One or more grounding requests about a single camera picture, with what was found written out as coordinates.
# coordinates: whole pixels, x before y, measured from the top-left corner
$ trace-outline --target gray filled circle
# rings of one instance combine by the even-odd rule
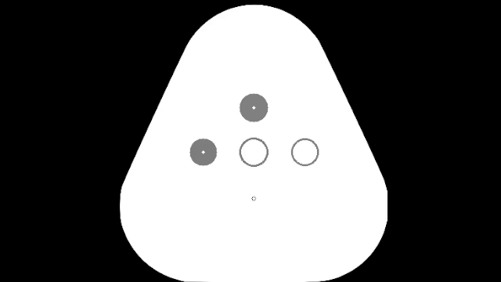
[[[248,121],[256,122],[265,118],[268,113],[268,103],[259,94],[249,94],[240,102],[240,113]]]
[[[247,143],[247,142],[249,142],[249,141],[251,141],[251,140],[257,140],[257,141],[259,141],[259,142],[263,143],[263,145],[265,145],[265,148],[266,148],[266,156],[265,156],[265,159],[264,159],[262,162],[260,162],[259,164],[256,164],[256,165],[255,165],[255,164],[249,164],[249,163],[248,163],[248,162],[246,162],[246,161],[243,159],[243,157],[242,157],[242,148],[243,148],[243,145],[245,145],[245,143]],[[247,139],[247,140],[243,141],[242,145],[240,146],[240,150],[239,150],[238,154],[240,155],[240,160],[242,160],[244,164],[246,164],[246,165],[248,165],[248,166],[250,166],[250,167],[255,168],[255,167],[257,167],[257,166],[260,166],[260,165],[264,164],[264,163],[265,163],[265,161],[266,161],[266,159],[268,158],[268,146],[266,146],[265,141],[263,141],[263,140],[261,140],[261,139],[259,139],[259,138],[251,137],[251,138],[249,138],[249,139]]]
[[[191,145],[189,155],[197,165],[210,165],[216,159],[218,150],[209,139],[198,139]]]
[[[302,164],[300,163],[299,161],[296,160],[296,158],[294,157],[294,148],[295,146],[300,142],[300,141],[309,141],[311,143],[313,143],[313,145],[315,145],[315,148],[316,148],[316,156],[315,156],[315,160],[313,160],[311,163],[309,164]],[[292,149],[290,149],[290,155],[292,156],[292,159],[294,160],[294,162],[296,162],[296,164],[298,165],[302,165],[302,166],[309,166],[309,165],[313,165],[314,162],[316,162],[316,159],[319,158],[319,147],[316,145],[315,141],[309,139],[309,138],[301,138],[299,139],[298,141],[296,141],[296,143],[294,145],[292,145]]]

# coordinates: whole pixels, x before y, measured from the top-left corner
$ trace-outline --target circle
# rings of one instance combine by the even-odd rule
[[[296,160],[296,158],[294,157],[294,148],[295,146],[300,142],[300,141],[309,141],[311,143],[313,143],[313,145],[315,145],[315,148],[316,148],[316,155],[315,155],[315,159],[310,162],[309,164],[302,164],[300,163],[299,161]],[[292,149],[290,150],[290,155],[292,155],[292,159],[294,160],[294,162],[296,162],[296,164],[298,165],[302,165],[302,166],[309,166],[309,165],[313,165],[314,162],[316,162],[316,160],[319,158],[319,147],[317,146],[317,144],[315,143],[315,141],[309,139],[309,138],[301,138],[299,139],[298,141],[296,141],[296,143],[294,145],[292,145]]]
[[[246,163],[251,165],[257,165],[261,163],[266,157],[266,146],[256,139],[249,140],[242,146],[240,151],[242,158]]]
[[[268,103],[259,94],[249,94],[240,102],[240,114],[250,122],[260,121],[268,113]]]
[[[259,142],[263,143],[263,145],[265,145],[265,149],[266,149],[266,156],[265,156],[265,159],[264,159],[262,162],[260,162],[259,164],[256,164],[256,165],[255,165],[255,164],[249,164],[249,163],[248,163],[248,162],[246,162],[246,161],[243,159],[243,157],[242,157],[242,148],[243,148],[243,145],[245,145],[245,143],[247,143],[247,142],[249,142],[249,141],[251,141],[251,140],[257,140],[257,141],[259,141]],[[255,167],[257,167],[257,166],[260,166],[260,165],[264,164],[264,163],[265,163],[265,161],[266,161],[266,159],[268,158],[268,153],[269,153],[269,152],[268,152],[268,146],[266,146],[265,141],[263,141],[263,140],[261,140],[261,139],[259,139],[259,138],[255,138],[255,137],[251,137],[251,138],[249,138],[249,139],[247,139],[247,140],[243,141],[242,145],[240,146],[240,150],[239,150],[240,160],[242,160],[242,162],[243,162],[244,164],[246,164],[246,165],[248,165],[248,166],[250,166],[250,167],[253,167],[253,168],[255,168]]]
[[[210,165],[218,155],[218,149],[209,139],[198,139],[189,149],[191,160],[197,165]]]

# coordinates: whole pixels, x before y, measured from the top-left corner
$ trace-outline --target gray ring outline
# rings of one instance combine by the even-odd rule
[[[247,143],[247,141],[251,141],[251,140],[257,140],[257,141],[259,141],[259,142],[263,143],[263,145],[265,145],[265,148],[266,148],[266,157],[265,157],[265,159],[264,159],[262,162],[260,162],[259,164],[256,164],[256,165],[255,165],[255,164],[249,164],[249,163],[248,163],[248,162],[246,162],[246,161],[243,159],[243,157],[242,157],[242,148],[243,148],[243,145],[245,145],[245,143]],[[255,168],[255,167],[257,167],[257,166],[260,166],[260,165],[264,164],[264,163],[265,163],[265,161],[266,161],[266,159],[268,158],[268,146],[266,146],[265,141],[263,141],[263,140],[261,140],[261,139],[259,139],[259,138],[256,138],[256,137],[250,137],[249,139],[247,139],[247,140],[243,141],[242,145],[240,146],[240,150],[239,150],[238,154],[240,155],[240,160],[242,160],[244,164],[246,164],[246,165],[248,165],[248,166],[250,166],[250,167]]]
[[[316,148],[316,157],[315,157],[315,160],[313,160],[311,163],[309,164],[302,164],[300,163],[299,161],[296,160],[296,158],[294,157],[294,148],[296,146],[296,144],[298,144],[300,141],[309,141],[311,143],[313,143],[313,145],[315,145],[315,148]],[[292,156],[292,159],[294,160],[294,162],[298,165],[301,165],[301,166],[309,166],[309,165],[313,165],[314,162],[316,162],[316,159],[319,158],[319,154],[320,154],[320,150],[319,150],[319,147],[317,146],[317,144],[315,143],[315,141],[309,139],[309,138],[301,138],[299,139],[298,141],[296,141],[296,143],[294,145],[292,145],[292,149],[290,149],[290,155]]]

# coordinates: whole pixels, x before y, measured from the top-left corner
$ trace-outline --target gray disc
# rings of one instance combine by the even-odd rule
[[[218,150],[209,139],[198,139],[191,145],[189,155],[197,165],[210,165],[216,159]]]
[[[249,94],[240,102],[240,113],[248,121],[260,121],[268,113],[268,103],[259,94]]]

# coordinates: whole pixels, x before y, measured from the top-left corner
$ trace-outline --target white shape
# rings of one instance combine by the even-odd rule
[[[313,144],[311,141],[301,140],[296,144],[296,146],[294,146],[292,154],[294,154],[294,158],[300,164],[309,165],[315,160],[317,149],[315,147],[315,144]]]
[[[245,144],[242,146],[242,158],[249,165],[258,165],[261,162],[263,162],[265,157],[266,157],[266,147],[259,140],[256,139],[249,140],[245,142]]]
[[[330,63],[300,20],[266,6],[227,10],[195,33],[121,190],[125,236],[146,264],[184,281],[280,282],[331,280],[365,262],[387,191]],[[242,120],[249,93],[268,102],[263,121]],[[207,166],[189,157],[201,136],[218,148]],[[256,168],[238,154],[253,136],[269,148]],[[320,149],[308,167],[290,156],[303,137]]]

